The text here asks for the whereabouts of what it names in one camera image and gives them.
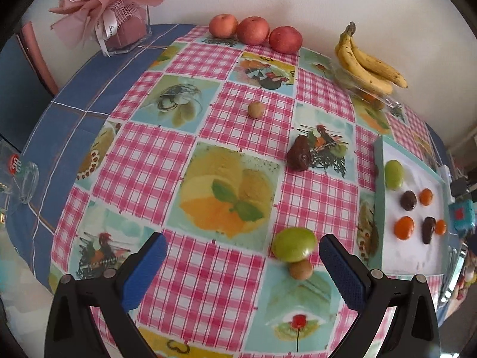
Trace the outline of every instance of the flower bouquet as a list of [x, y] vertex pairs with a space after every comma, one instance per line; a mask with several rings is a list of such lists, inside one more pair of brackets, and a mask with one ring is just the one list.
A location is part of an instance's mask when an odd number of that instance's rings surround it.
[[103, 54], [126, 53], [150, 35], [145, 5], [163, 0], [60, 0], [49, 11], [65, 15], [52, 29], [70, 48], [89, 38], [98, 41]]

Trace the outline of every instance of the blue gripper pad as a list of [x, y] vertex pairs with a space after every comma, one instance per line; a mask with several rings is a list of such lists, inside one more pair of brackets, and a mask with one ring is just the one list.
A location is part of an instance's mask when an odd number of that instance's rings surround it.
[[123, 299], [121, 304], [126, 312], [139, 307], [147, 289], [161, 268], [165, 256], [168, 253], [168, 243], [164, 235], [157, 235], [152, 244], [148, 243], [150, 240], [143, 245], [138, 253], [130, 255], [130, 257], [140, 255], [146, 245], [150, 245], [149, 249], [142, 255], [141, 260], [123, 284]]
[[[349, 255], [332, 234], [327, 234], [321, 238], [318, 249], [326, 270], [348, 308], [361, 312], [366, 305], [366, 286], [345, 258], [346, 256], [347, 258], [356, 256]], [[359, 259], [357, 261], [367, 272], [363, 263]]]

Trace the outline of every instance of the white ribbon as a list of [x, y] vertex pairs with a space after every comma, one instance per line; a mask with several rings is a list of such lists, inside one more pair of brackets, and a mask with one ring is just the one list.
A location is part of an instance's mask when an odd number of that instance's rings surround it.
[[111, 9], [106, 9], [103, 12], [103, 16], [98, 19], [95, 25], [96, 38], [98, 39], [99, 46], [103, 54], [111, 56], [106, 47], [105, 40], [108, 40], [111, 36], [116, 35], [118, 32], [118, 21], [116, 15]]

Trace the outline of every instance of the white wall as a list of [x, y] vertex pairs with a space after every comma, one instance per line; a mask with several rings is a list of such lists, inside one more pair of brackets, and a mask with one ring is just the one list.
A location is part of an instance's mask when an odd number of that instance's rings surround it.
[[[61, 85], [97, 47], [71, 54], [58, 45], [47, 29], [56, 15], [45, 14], [56, 1], [37, 1], [29, 14], [45, 60]], [[263, 16], [272, 28], [292, 25], [303, 34], [306, 47], [330, 56], [339, 34], [354, 21], [359, 46], [406, 77], [409, 88], [397, 97], [445, 143], [477, 123], [477, 40], [449, 0], [164, 0], [151, 8], [151, 19], [154, 24], [207, 25], [222, 12], [239, 20]]]

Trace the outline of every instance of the banana stem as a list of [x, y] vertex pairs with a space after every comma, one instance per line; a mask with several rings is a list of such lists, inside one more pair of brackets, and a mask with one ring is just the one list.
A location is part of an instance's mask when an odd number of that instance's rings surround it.
[[354, 24], [353, 22], [351, 22], [349, 26], [347, 26], [346, 29], [344, 30], [344, 33], [347, 34], [348, 36], [353, 36], [355, 32], [356, 32], [356, 24]]

